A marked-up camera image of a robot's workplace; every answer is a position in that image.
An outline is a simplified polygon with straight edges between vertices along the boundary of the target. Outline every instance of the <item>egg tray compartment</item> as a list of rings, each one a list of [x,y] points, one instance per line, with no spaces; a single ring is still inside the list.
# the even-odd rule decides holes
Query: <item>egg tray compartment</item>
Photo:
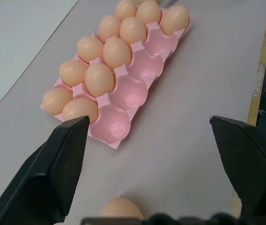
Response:
[[[131,44],[132,61],[130,65],[114,69],[116,85],[110,93],[95,98],[89,93],[85,83],[70,87],[61,78],[56,81],[53,87],[71,90],[74,99],[85,97],[97,103],[99,116],[89,126],[88,136],[96,138],[114,149],[119,146],[120,142],[128,135],[131,121],[137,110],[145,103],[149,87],[161,75],[166,59],[174,53],[179,40],[188,31],[192,18],[193,16],[190,15],[187,29],[175,31],[170,36],[166,36],[162,32],[157,22],[147,24],[147,40]],[[74,56],[73,60],[85,63],[78,54]],[[99,62],[104,63],[103,59],[97,58],[90,61],[89,64],[93,65]],[[55,118],[64,121],[62,113],[55,115]]]

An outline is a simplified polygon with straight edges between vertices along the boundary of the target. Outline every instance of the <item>wooden edge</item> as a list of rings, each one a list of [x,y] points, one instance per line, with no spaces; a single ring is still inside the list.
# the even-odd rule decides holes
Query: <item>wooden edge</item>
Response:
[[[260,61],[257,71],[257,80],[255,83],[255,88],[251,99],[250,111],[247,119],[247,123],[253,126],[255,126],[257,123],[257,116],[261,99],[261,91],[262,91],[265,67],[266,67],[266,30],[264,34],[264,40],[263,40]],[[231,215],[236,218],[240,217],[241,207],[242,207],[241,201],[238,198],[236,191],[234,191],[232,195],[232,204],[230,210]]]

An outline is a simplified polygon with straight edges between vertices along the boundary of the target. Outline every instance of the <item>egg tray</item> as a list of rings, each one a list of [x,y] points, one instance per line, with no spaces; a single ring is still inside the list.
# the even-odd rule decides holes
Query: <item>egg tray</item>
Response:
[[[162,16],[167,9],[161,9]],[[116,149],[120,142],[128,135],[131,121],[139,107],[148,96],[148,89],[157,79],[164,67],[164,63],[170,57],[179,40],[190,27],[193,16],[190,15],[187,29],[175,31],[166,36],[157,22],[147,24],[148,36],[145,42],[139,41],[131,44],[132,61],[130,65],[123,65],[114,69],[116,85],[112,92],[97,98],[93,97],[86,88],[85,83],[74,87],[66,85],[61,78],[54,84],[54,88],[66,88],[73,92],[73,98],[89,98],[98,105],[99,116],[89,126],[88,136],[96,138],[110,147]],[[73,60],[85,63],[76,54]],[[104,63],[97,58],[89,62],[90,65]],[[62,113],[55,118],[64,121]]]

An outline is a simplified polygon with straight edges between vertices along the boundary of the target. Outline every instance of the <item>empty egg cup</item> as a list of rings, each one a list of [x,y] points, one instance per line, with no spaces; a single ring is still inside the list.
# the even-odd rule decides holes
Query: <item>empty egg cup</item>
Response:
[[[66,88],[73,92],[73,98],[85,97],[97,103],[99,116],[89,126],[88,135],[90,137],[96,138],[114,149],[119,146],[120,142],[128,135],[131,121],[137,110],[145,103],[149,87],[161,75],[166,59],[174,53],[179,39],[188,31],[192,18],[191,15],[187,29],[175,31],[170,36],[166,36],[162,32],[157,22],[147,24],[147,40],[131,44],[132,61],[130,65],[114,69],[116,85],[110,93],[95,98],[88,92],[85,83],[69,87],[61,78],[56,81],[54,88]],[[74,56],[73,60],[85,63],[78,54]],[[89,64],[99,62],[104,63],[103,59],[97,58],[90,61]],[[55,117],[64,121],[62,114],[55,115]]]

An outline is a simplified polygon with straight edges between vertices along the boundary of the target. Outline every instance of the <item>brown egg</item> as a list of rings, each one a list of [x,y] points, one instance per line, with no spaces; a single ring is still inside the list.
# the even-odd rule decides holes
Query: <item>brown egg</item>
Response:
[[[109,38],[103,49],[103,58],[105,64],[111,71],[122,65],[131,63],[132,55],[127,44],[118,37]]]
[[[42,106],[52,115],[62,113],[63,107],[73,99],[73,93],[65,88],[54,88],[44,94]]]
[[[68,86],[76,86],[85,82],[85,73],[88,66],[83,62],[69,60],[62,63],[59,67],[59,75]]]
[[[189,24],[189,12],[185,6],[177,5],[171,7],[161,19],[161,30],[170,36],[177,30],[186,29]]]
[[[99,25],[99,36],[103,43],[106,39],[117,36],[119,38],[119,29],[121,25],[121,20],[115,15],[104,16]]]
[[[144,216],[138,207],[130,200],[122,197],[109,201],[103,208],[102,217],[126,217],[144,220]]]
[[[94,123],[99,116],[97,104],[88,98],[76,98],[63,108],[62,112],[65,120],[71,120],[81,116],[89,116],[90,124]]]
[[[144,1],[138,8],[136,17],[144,24],[160,22],[161,9],[157,2],[153,0]]]
[[[116,5],[114,14],[124,20],[130,16],[136,16],[137,7],[132,0],[120,0]]]
[[[91,65],[87,69],[85,82],[88,91],[94,97],[112,92],[115,87],[113,73],[108,66],[102,63]]]
[[[77,51],[80,58],[89,63],[103,56],[103,47],[104,44],[95,37],[85,37],[78,42]]]
[[[145,42],[147,39],[146,27],[140,19],[130,16],[122,21],[120,38],[129,46],[138,41]]]

